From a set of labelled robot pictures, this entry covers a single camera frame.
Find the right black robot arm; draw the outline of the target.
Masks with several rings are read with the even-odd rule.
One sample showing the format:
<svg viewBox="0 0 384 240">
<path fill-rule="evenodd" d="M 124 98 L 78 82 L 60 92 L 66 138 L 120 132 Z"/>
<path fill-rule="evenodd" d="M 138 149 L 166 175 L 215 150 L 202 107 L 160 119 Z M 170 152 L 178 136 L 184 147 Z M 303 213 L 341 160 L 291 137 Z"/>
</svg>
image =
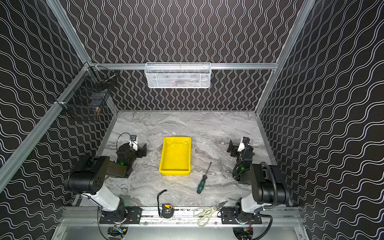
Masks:
<svg viewBox="0 0 384 240">
<path fill-rule="evenodd" d="M 238 224 L 260 221 L 257 213 L 289 204 L 289 190 L 279 167 L 266 162 L 254 164 L 254 148 L 248 137 L 242 138 L 239 145 L 230 141 L 227 152 L 236 158 L 232 178 L 238 184 L 251 186 L 252 189 L 248 196 L 238 199 L 234 206 L 234 218 Z"/>
</svg>

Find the green handled screwdriver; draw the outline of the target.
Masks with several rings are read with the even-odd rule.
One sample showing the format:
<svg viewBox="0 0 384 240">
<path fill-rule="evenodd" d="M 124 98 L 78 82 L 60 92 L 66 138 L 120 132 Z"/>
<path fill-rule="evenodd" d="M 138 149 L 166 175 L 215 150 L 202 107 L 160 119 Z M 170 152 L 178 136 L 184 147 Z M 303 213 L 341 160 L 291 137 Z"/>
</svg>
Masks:
<svg viewBox="0 0 384 240">
<path fill-rule="evenodd" d="M 208 169 L 206 170 L 205 174 L 202 176 L 202 179 L 200 180 L 200 183 L 197 187 L 197 193 L 198 194 L 201 194 L 204 187 L 205 187 L 205 183 L 206 183 L 206 180 L 208 178 L 208 173 L 209 173 L 209 170 L 210 170 L 210 167 L 212 165 L 212 162 L 210 162 L 209 166 L 208 166 Z"/>
</svg>

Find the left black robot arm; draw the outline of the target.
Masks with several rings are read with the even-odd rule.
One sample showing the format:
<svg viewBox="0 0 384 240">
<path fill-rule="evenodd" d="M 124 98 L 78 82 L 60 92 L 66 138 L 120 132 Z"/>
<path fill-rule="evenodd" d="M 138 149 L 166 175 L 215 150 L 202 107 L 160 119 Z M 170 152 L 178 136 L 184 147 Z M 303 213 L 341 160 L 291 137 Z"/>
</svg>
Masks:
<svg viewBox="0 0 384 240">
<path fill-rule="evenodd" d="M 116 162 L 108 156 L 89 158 L 71 171 L 67 180 L 68 189 L 96 203 L 101 214 L 100 224 L 139 224 L 143 210 L 125 206 L 124 200 L 113 194 L 104 181 L 106 177 L 129 178 L 135 160 L 146 155 L 147 145 L 139 147 L 135 143 L 127 143 L 118 147 Z"/>
</svg>

